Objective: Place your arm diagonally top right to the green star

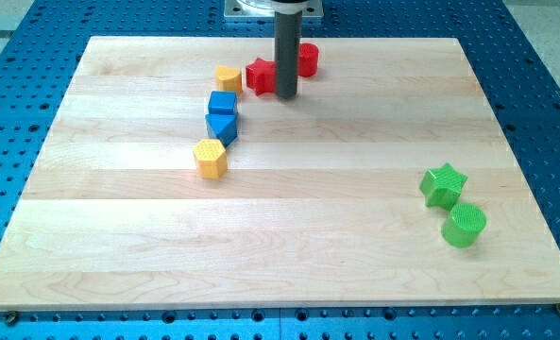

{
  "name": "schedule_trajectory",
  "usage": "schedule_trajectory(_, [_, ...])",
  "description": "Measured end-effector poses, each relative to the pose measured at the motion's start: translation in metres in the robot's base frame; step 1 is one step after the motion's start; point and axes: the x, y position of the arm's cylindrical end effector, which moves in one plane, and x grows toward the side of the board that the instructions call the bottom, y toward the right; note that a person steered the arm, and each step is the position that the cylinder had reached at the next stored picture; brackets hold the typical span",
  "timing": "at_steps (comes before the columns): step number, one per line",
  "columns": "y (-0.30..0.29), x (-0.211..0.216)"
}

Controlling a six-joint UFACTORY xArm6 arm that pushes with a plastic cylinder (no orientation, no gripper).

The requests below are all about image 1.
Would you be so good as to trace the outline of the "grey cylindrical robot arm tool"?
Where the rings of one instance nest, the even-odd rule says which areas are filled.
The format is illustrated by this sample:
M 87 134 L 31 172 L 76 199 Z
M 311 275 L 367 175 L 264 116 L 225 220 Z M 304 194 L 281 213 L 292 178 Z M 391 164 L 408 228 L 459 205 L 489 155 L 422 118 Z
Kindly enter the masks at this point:
M 297 95 L 302 11 L 307 3 L 307 0 L 271 2 L 274 10 L 275 93 L 281 99 L 289 100 Z

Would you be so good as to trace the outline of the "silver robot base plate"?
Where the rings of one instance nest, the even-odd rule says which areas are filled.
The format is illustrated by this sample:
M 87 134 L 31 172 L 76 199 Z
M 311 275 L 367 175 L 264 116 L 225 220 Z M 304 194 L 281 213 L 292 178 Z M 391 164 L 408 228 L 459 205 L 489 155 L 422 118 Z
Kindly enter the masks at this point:
M 270 0 L 225 0 L 224 17 L 227 22 L 271 22 L 274 17 Z M 322 0 L 309 0 L 302 11 L 304 20 L 321 21 L 324 18 Z

